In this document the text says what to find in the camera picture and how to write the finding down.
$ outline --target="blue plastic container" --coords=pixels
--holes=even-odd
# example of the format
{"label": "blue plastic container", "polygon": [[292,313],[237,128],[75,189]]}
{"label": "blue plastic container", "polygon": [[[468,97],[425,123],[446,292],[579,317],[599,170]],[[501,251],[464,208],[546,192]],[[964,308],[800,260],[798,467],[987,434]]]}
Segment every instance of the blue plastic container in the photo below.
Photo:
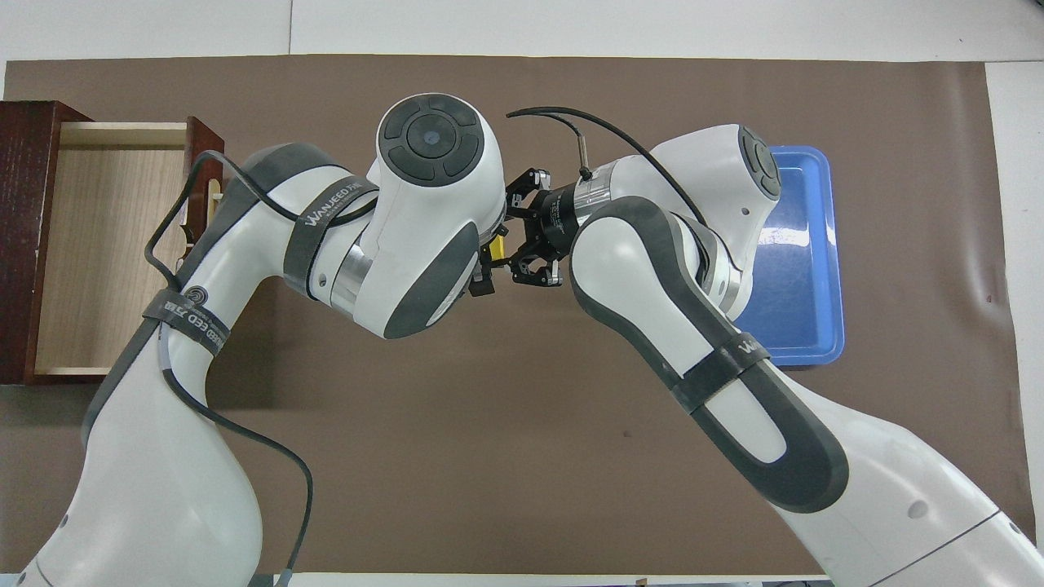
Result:
{"label": "blue plastic container", "polygon": [[826,365],[845,348],[830,164],[810,146],[772,151],[783,192],[761,231],[754,292],[736,325],[778,366]]}

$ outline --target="cable strap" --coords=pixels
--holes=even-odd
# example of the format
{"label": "cable strap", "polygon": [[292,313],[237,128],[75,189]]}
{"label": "cable strap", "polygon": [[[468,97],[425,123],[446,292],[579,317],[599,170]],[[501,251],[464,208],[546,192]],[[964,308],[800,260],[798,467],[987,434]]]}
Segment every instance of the cable strap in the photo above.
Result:
{"label": "cable strap", "polygon": [[741,332],[692,366],[670,393],[692,414],[721,388],[739,379],[748,369],[772,355],[748,332]]}
{"label": "cable strap", "polygon": [[308,205],[293,224],[290,243],[283,257],[283,277],[290,287],[302,296],[315,299],[308,291],[308,282],[330,222],[359,196],[377,189],[365,178],[349,175],[331,184]]}
{"label": "cable strap", "polygon": [[173,289],[161,289],[141,314],[169,324],[217,355],[229,339],[229,327],[213,312]]}

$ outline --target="brown leather mat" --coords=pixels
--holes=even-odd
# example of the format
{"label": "brown leather mat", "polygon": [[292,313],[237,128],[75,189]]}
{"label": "brown leather mat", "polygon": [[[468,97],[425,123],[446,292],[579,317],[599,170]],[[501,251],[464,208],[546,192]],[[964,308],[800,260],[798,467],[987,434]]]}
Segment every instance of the brown leather mat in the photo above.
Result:
{"label": "brown leather mat", "polygon": [[[243,160],[289,141],[358,172],[384,111],[457,94],[490,120],[508,180],[573,181],[575,143],[516,108],[598,114],[648,146],[742,122],[833,167],[848,346],[794,377],[902,424],[1031,532],[997,171],[981,64],[279,56],[11,63],[6,99],[96,120],[199,117]],[[591,130],[594,164],[626,155]],[[232,417],[316,475],[301,570],[806,573],[812,559],[568,288],[497,278],[435,328],[384,342],[262,284],[209,377]],[[25,564],[75,489],[89,392],[0,391],[0,570]],[[264,515],[261,569],[299,523],[289,463],[230,440]]]}

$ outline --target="dark brown wooden box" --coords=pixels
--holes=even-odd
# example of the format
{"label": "dark brown wooden box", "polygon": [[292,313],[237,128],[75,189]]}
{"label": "dark brown wooden box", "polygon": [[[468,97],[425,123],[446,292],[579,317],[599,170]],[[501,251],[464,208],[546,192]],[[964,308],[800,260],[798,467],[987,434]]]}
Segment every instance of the dark brown wooden box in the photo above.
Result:
{"label": "dark brown wooden box", "polygon": [[[145,241],[195,157],[224,141],[181,123],[93,122],[56,101],[0,102],[0,383],[99,381],[163,280]],[[203,233],[221,167],[208,162],[157,256]]]}

